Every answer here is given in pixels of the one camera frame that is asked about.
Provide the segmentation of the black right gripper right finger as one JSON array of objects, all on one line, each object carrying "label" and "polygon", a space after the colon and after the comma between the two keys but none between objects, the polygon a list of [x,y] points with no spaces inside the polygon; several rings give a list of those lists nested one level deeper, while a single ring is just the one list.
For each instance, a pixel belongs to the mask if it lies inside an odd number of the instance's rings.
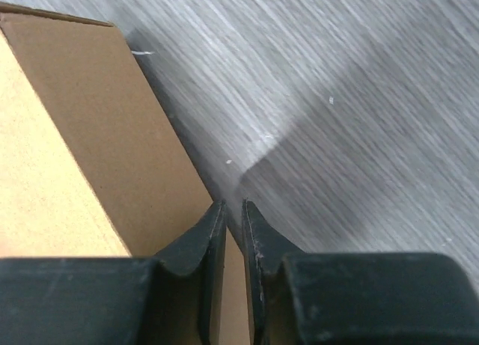
[{"label": "black right gripper right finger", "polygon": [[308,253],[242,204],[253,344],[476,344],[478,295],[451,257]]}]

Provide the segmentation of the cardboard box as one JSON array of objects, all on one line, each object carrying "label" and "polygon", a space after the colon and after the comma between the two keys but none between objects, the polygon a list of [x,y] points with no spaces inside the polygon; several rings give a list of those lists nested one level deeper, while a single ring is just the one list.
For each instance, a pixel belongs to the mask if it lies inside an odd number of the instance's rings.
[{"label": "cardboard box", "polygon": [[[1,261],[150,257],[215,202],[117,27],[1,4]],[[217,344],[247,344],[228,222]]]}]

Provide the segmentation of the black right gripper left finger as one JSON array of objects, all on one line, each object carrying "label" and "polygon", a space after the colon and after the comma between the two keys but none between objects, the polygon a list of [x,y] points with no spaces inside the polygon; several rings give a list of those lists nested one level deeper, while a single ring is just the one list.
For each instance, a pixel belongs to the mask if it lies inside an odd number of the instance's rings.
[{"label": "black right gripper left finger", "polygon": [[227,208],[150,257],[1,261],[3,344],[217,344]]}]

